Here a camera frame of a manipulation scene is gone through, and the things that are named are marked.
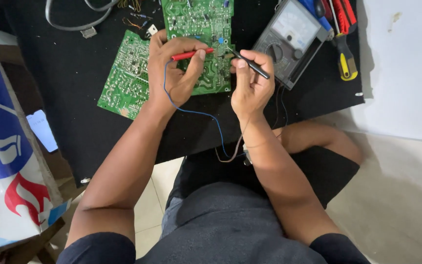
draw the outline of black work mat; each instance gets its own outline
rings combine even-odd
[[[278,0],[235,0],[232,18],[232,43],[237,50],[251,49],[274,15]],[[350,0],[355,7],[355,0]],[[93,1],[101,6],[108,1]],[[115,9],[106,21],[96,26],[98,34],[84,39],[80,32],[65,32],[51,27],[45,20],[44,0],[4,0],[3,8],[17,36],[28,70],[32,73],[44,101],[44,110],[58,146],[72,167],[77,183],[92,177],[114,144],[131,124],[131,120],[97,106],[110,68],[126,29],[137,30],[122,22],[133,19],[129,8]],[[142,11],[154,17],[152,23],[164,28],[158,0],[143,0]],[[102,16],[89,9],[83,0],[55,0],[53,22],[78,26]],[[358,32],[348,36],[348,45],[359,66]],[[274,128],[328,114],[364,103],[360,76],[344,82],[339,77],[337,52],[325,43],[309,64],[296,86],[284,92],[285,118],[280,96],[270,100],[265,116]],[[219,119],[224,141],[237,141],[240,127],[232,111],[231,93],[193,96],[184,109],[202,111]],[[221,145],[216,122],[211,118],[177,111],[161,140],[156,163]]]

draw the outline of green circuit board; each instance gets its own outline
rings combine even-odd
[[[149,98],[149,41],[126,30],[97,105],[135,119]]]
[[[231,44],[233,0],[162,0],[162,10],[167,39],[196,38],[215,50],[206,56],[192,95],[231,91],[232,53],[227,47],[235,47]],[[180,61],[177,67],[186,70],[189,62]]]

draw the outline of dark shorts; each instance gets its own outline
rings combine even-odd
[[[352,160],[318,146],[292,154],[291,157],[306,175],[324,208],[359,170],[359,165]],[[245,156],[240,156],[231,163],[222,163],[216,157],[214,148],[186,156],[173,183],[166,208],[173,197],[185,199],[195,190],[220,181],[235,183],[267,196],[253,166],[244,165],[244,161]]]

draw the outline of multimeter dial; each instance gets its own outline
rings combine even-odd
[[[281,62],[284,57],[283,48],[279,43],[270,44],[265,53],[273,59],[273,63]]]

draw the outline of red flame graphic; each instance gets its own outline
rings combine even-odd
[[[22,198],[17,192],[16,187],[21,185],[24,189],[29,191],[38,201],[38,205],[40,207],[40,212],[43,212],[43,198],[46,197],[50,201],[50,196],[48,196],[48,189],[45,185],[33,183],[26,180],[20,172],[17,173],[14,180],[9,184],[8,189],[6,190],[6,194],[4,194],[4,203],[6,206],[11,210],[11,212],[21,216],[16,210],[15,207],[17,205],[25,205],[29,209],[29,215],[31,216],[32,221],[36,225],[40,225],[41,223],[38,221],[38,211],[35,205],[31,202]]]

